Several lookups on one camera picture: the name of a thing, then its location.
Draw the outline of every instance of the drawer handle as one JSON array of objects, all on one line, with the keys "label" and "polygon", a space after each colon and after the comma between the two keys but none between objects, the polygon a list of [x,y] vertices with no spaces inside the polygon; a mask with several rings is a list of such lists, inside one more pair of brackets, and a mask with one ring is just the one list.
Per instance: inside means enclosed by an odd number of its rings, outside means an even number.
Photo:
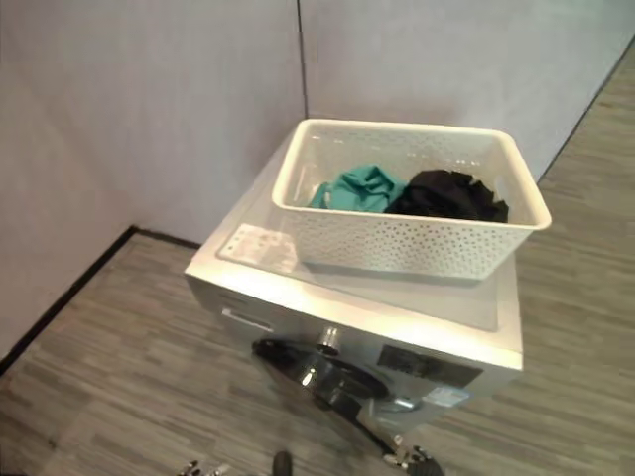
[{"label": "drawer handle", "polygon": [[245,314],[238,314],[232,311],[228,307],[224,307],[221,311],[221,314],[224,317],[229,317],[230,319],[235,320],[236,322],[240,322],[241,324],[250,325],[252,327],[256,327],[260,330],[264,330],[265,332],[273,332],[274,329],[270,324],[263,320],[255,319],[254,317],[247,316]]}]

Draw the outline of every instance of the gray laminate floor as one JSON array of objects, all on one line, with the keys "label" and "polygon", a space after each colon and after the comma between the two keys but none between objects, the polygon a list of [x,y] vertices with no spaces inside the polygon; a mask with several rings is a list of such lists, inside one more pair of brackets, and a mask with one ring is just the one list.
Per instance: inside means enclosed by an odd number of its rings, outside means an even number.
[{"label": "gray laminate floor", "polygon": [[[519,253],[526,373],[421,431],[448,475],[635,474],[635,51],[541,182]],[[170,475],[185,460],[393,473],[277,401],[201,310],[192,251],[135,236],[0,379],[0,448],[30,476]]]}]

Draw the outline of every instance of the white plastic basket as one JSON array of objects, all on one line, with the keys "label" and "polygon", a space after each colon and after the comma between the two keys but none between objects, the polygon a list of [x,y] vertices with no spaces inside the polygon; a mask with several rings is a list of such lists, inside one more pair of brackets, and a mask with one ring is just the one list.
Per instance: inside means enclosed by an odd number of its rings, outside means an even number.
[{"label": "white plastic basket", "polygon": [[[377,164],[409,181],[423,170],[472,174],[509,206],[508,223],[307,208],[319,185]],[[514,140],[464,127],[302,122],[274,190],[299,259],[363,270],[486,278],[551,215]]]}]

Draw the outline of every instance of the wall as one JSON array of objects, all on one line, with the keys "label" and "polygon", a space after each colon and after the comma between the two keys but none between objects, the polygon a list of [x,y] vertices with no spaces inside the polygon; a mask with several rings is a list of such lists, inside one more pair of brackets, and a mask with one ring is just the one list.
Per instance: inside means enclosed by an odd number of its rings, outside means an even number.
[{"label": "wall", "polygon": [[130,224],[6,62],[0,66],[0,359]]},{"label": "wall", "polygon": [[3,57],[140,226],[201,242],[304,117],[295,0],[3,0]]},{"label": "wall", "polygon": [[635,33],[632,0],[302,0],[314,117],[510,132],[539,177]]}]

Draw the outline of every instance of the washing machine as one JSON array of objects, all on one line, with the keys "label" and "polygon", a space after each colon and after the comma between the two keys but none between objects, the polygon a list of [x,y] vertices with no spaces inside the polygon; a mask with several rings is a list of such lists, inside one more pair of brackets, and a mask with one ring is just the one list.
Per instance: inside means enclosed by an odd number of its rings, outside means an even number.
[{"label": "washing machine", "polygon": [[418,474],[431,456],[406,435],[522,372],[514,258],[478,283],[302,263],[271,202],[286,147],[195,254],[190,287],[290,405]]}]

